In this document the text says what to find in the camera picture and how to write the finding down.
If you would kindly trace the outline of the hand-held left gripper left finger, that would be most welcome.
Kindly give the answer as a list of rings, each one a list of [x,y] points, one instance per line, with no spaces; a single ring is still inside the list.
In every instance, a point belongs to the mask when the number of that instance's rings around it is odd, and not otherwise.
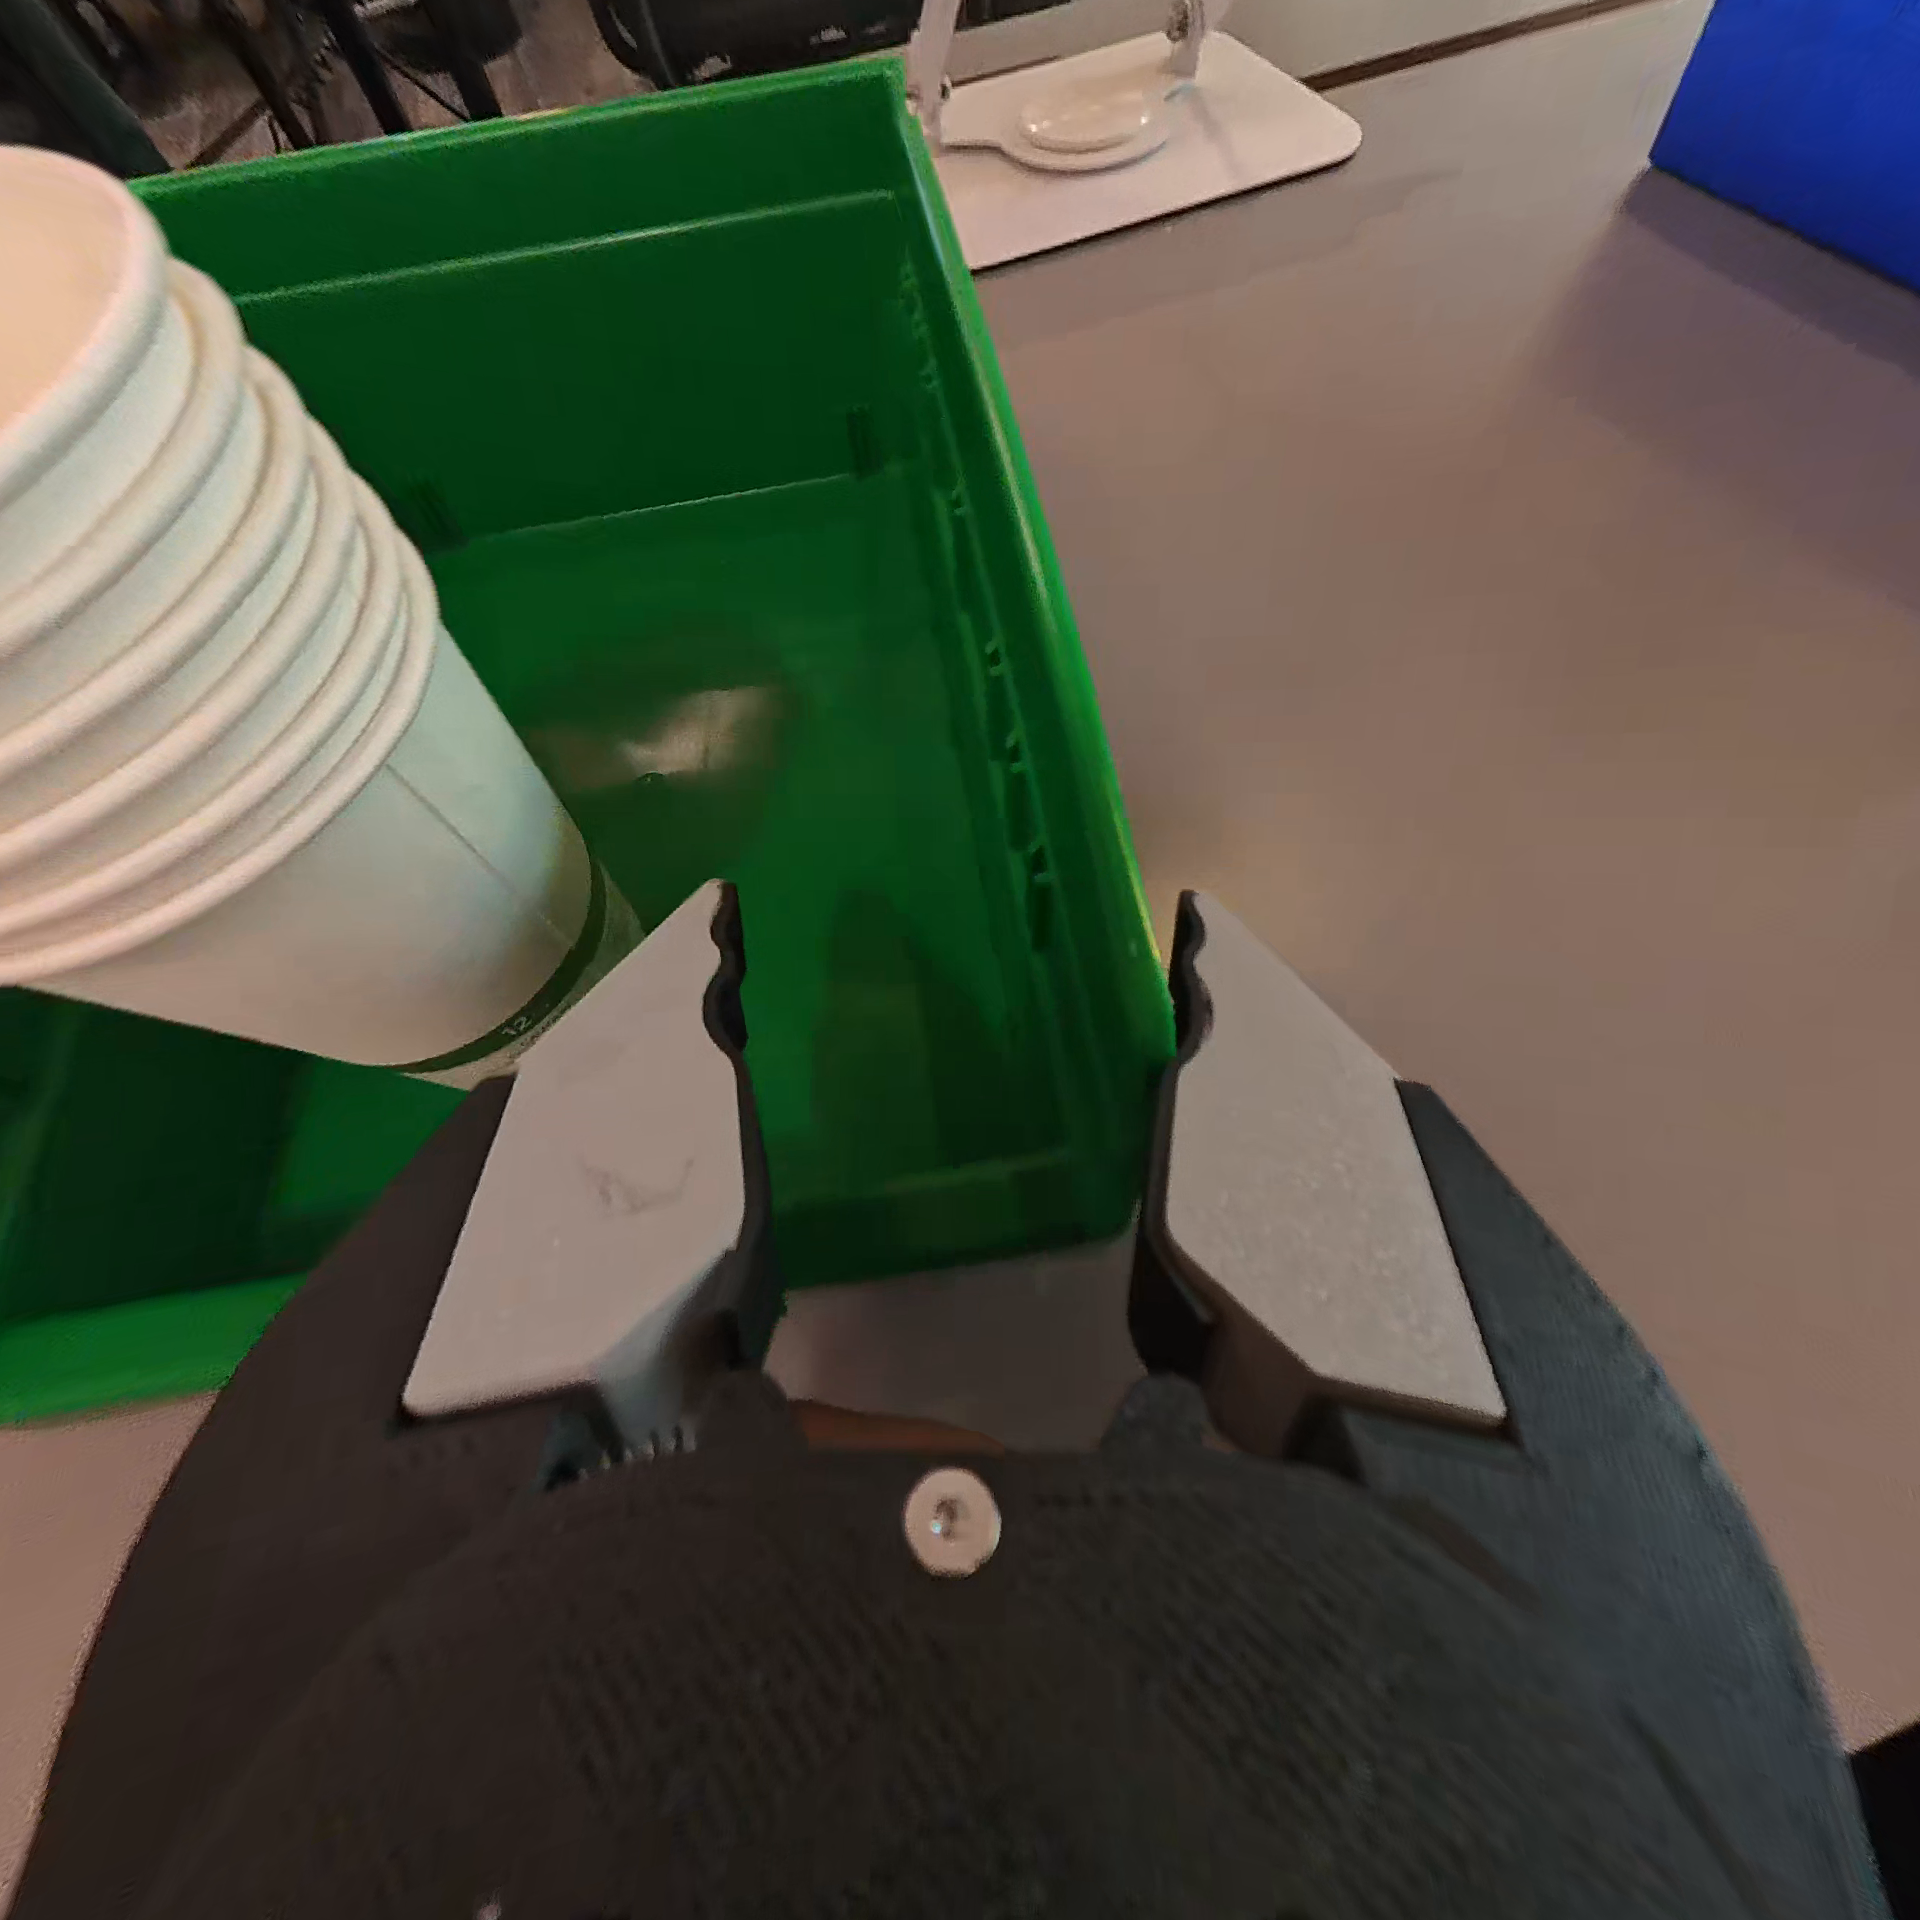
[[[444,1423],[594,1415],[694,1452],[757,1375],[784,1284],[748,1063],[738,888],[699,887],[525,1057],[401,1393]]]

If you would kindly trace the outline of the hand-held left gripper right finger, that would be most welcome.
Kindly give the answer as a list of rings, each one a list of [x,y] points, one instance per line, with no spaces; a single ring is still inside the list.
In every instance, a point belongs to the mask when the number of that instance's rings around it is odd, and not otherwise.
[[[1380,1052],[1228,906],[1186,891],[1175,1052],[1129,1286],[1153,1376],[1279,1461],[1335,1411],[1494,1437],[1509,1403]]]

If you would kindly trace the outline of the stack of white paper cups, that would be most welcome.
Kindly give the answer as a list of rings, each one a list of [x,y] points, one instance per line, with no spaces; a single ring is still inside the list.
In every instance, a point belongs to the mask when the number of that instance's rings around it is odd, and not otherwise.
[[[4,146],[2,979],[470,1089],[643,940],[419,547],[106,170]]]

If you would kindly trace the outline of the green plastic bin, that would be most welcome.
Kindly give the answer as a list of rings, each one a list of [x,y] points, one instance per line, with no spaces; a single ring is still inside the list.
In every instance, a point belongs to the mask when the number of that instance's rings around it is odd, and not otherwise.
[[[1173,1017],[903,82],[123,187],[417,545],[641,936],[737,887],[789,1284],[1116,1236]],[[4,987],[4,1425],[224,1386],[470,1089]]]

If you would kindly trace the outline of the white stand base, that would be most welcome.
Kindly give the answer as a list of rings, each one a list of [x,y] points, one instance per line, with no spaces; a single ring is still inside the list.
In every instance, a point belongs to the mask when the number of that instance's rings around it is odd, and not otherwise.
[[[1347,110],[1168,4],[1159,33],[955,86],[958,3],[925,3],[904,81],[972,274],[1349,165]]]

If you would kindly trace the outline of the blue plastic bin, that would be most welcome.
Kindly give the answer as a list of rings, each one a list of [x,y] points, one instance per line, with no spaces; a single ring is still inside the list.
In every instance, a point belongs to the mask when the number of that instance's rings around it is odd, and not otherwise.
[[[1917,293],[1918,6],[1716,3],[1649,161]]]

